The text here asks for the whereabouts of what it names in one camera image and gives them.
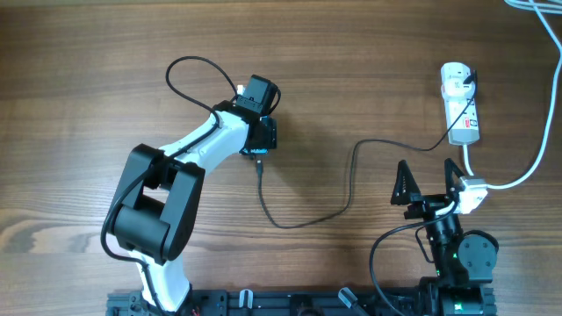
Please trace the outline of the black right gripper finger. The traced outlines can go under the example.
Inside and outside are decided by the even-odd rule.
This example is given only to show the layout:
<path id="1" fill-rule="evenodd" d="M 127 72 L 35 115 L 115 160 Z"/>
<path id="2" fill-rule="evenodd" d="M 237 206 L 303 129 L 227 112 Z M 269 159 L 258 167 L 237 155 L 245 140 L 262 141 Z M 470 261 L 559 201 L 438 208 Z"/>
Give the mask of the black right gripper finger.
<path id="1" fill-rule="evenodd" d="M 458 165 L 451 159 L 447 158 L 444 161 L 444 176 L 446 194 L 449 198 L 458 197 L 458 186 L 455 180 L 459 180 L 465 173 L 458 167 Z"/>
<path id="2" fill-rule="evenodd" d="M 410 205 L 421 201 L 421 191 L 407 165 L 407 161 L 402 160 L 398 163 L 396 182 L 390 203 L 392 205 Z"/>

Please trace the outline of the Galaxy S25 smartphone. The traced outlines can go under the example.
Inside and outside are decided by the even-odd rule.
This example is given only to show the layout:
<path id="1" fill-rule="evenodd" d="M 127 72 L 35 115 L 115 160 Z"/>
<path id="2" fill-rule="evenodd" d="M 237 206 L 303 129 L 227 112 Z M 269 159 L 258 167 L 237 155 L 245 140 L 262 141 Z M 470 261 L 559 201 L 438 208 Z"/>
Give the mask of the Galaxy S25 smartphone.
<path id="1" fill-rule="evenodd" d="M 267 148 L 243 148 L 240 151 L 240 154 L 243 155 L 264 155 L 268 153 L 269 153 L 269 149 Z"/>

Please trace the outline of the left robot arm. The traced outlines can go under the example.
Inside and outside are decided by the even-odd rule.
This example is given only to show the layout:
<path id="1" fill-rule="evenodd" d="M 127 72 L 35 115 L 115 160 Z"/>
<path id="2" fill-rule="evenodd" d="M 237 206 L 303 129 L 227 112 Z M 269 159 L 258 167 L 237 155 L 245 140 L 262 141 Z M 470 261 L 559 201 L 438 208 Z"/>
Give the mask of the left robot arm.
<path id="1" fill-rule="evenodd" d="M 106 254 L 134 263 L 142 288 L 126 296 L 131 315 L 195 315 L 182 253 L 192 235 L 206 176 L 234 154 L 277 146 L 271 112 L 281 92 L 253 75 L 234 98 L 209 108 L 208 119 L 171 144 L 146 144 L 128 155 L 100 241 Z"/>

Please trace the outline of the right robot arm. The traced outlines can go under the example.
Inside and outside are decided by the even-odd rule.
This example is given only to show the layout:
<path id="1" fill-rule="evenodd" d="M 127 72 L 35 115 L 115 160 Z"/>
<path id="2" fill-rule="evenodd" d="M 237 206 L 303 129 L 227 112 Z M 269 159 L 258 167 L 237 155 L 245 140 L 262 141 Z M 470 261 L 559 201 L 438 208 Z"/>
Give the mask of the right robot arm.
<path id="1" fill-rule="evenodd" d="M 481 230 L 464 231 L 459 217 L 475 210 L 487 195 L 486 182 L 465 174 L 451 159 L 444 162 L 444 194 L 424 195 L 402 160 L 391 196 L 405 205 L 405 219 L 419 219 L 426 230 L 436 276 L 424 277 L 416 287 L 414 306 L 402 312 L 416 315 L 496 315 L 493 269 L 498 241 Z"/>

